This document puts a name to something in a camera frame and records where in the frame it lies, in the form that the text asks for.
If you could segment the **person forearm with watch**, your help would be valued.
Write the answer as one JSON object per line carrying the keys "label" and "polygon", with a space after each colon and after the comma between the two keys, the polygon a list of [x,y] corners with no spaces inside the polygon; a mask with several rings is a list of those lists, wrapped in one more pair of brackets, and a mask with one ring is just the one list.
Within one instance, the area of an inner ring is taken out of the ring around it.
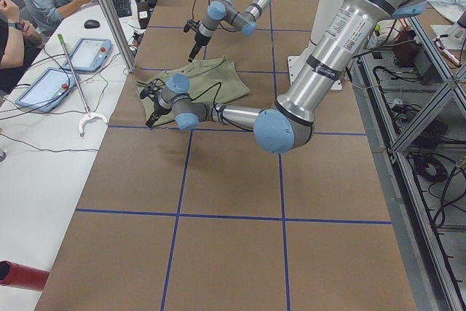
{"label": "person forearm with watch", "polygon": [[42,38],[13,1],[1,0],[1,14],[1,94],[9,95],[40,53]]}

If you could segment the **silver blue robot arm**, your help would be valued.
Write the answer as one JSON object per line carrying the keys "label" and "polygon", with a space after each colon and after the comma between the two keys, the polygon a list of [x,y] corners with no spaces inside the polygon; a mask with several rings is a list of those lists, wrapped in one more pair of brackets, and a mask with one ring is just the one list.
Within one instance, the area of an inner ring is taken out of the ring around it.
{"label": "silver blue robot arm", "polygon": [[194,46],[188,56],[192,62],[200,50],[207,46],[213,37],[217,27],[227,23],[233,31],[249,37],[257,29],[258,19],[263,15],[272,0],[252,0],[249,5],[240,10],[235,7],[231,0],[212,1],[201,20],[190,19],[186,21],[184,32],[193,31]]}
{"label": "silver blue robot arm", "polygon": [[269,109],[217,101],[197,102],[183,74],[165,83],[148,83],[140,93],[154,104],[147,125],[173,114],[178,127],[190,130],[204,121],[251,131],[265,151],[282,154],[306,144],[314,133],[315,109],[338,81],[348,63],[368,41],[377,23],[422,13],[427,0],[342,0],[316,46],[309,52],[288,91]]}

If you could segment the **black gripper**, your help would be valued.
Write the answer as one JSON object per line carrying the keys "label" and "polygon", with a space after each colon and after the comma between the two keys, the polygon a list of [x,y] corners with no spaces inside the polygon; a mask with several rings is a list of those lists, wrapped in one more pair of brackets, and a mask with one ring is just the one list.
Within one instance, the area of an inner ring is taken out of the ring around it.
{"label": "black gripper", "polygon": [[161,92],[157,92],[152,98],[154,111],[146,121],[147,127],[153,127],[160,116],[167,115],[171,112],[170,104],[163,98]]}
{"label": "black gripper", "polygon": [[194,46],[191,52],[189,53],[189,58],[188,58],[189,62],[192,62],[196,58],[197,54],[199,53],[202,47],[208,45],[211,38],[212,38],[211,31],[208,31],[205,33],[201,32],[201,30],[196,31],[196,34],[194,36]]}

